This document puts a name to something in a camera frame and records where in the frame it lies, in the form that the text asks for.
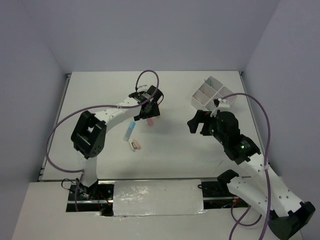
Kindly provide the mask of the light blue highlighter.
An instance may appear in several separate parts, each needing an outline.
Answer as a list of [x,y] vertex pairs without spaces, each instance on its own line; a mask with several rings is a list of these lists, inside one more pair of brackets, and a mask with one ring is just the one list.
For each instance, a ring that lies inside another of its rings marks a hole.
[[133,132],[133,130],[134,130],[134,128],[135,128],[135,125],[136,125],[136,123],[135,123],[134,121],[131,121],[131,122],[130,122],[130,124],[129,124],[126,132],[125,132],[125,135],[124,135],[124,137],[123,137],[123,140],[124,140],[124,141],[127,142],[127,141],[130,139],[130,137],[131,137],[131,135],[132,135],[132,132]]

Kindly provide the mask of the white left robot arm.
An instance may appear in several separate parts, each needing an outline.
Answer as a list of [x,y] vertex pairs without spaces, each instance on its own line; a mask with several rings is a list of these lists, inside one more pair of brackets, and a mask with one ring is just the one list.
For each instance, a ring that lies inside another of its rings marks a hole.
[[154,85],[148,90],[138,90],[116,105],[92,113],[81,113],[71,134],[73,147],[77,151],[78,163],[84,170],[79,181],[79,192],[91,200],[98,193],[97,159],[105,146],[106,134],[118,124],[132,119],[134,122],[160,115],[158,100],[164,94]]

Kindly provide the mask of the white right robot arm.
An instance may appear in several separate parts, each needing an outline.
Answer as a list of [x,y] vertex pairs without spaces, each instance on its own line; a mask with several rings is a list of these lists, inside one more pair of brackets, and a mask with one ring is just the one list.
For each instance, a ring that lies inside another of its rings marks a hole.
[[295,195],[274,172],[264,165],[264,156],[258,146],[239,129],[239,122],[229,111],[197,110],[187,122],[194,134],[203,124],[200,134],[213,136],[227,157],[245,170],[253,185],[237,172],[229,169],[217,177],[217,190],[223,196],[236,195],[267,219],[267,225],[280,240],[288,240],[300,231],[315,212],[314,205]]

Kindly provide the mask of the clear compartment organizer box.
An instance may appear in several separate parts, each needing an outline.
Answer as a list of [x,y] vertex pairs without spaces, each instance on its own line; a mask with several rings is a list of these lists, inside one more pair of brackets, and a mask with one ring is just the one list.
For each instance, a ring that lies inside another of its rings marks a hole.
[[191,97],[190,104],[196,110],[213,111],[214,99],[223,98],[233,92],[223,85],[219,80],[210,76],[195,91]]

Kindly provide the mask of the silver foil panel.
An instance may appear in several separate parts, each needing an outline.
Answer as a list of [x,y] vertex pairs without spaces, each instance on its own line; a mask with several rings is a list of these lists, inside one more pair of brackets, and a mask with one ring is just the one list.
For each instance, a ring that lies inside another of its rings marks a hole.
[[185,216],[205,212],[203,193],[197,179],[116,181],[113,215]]

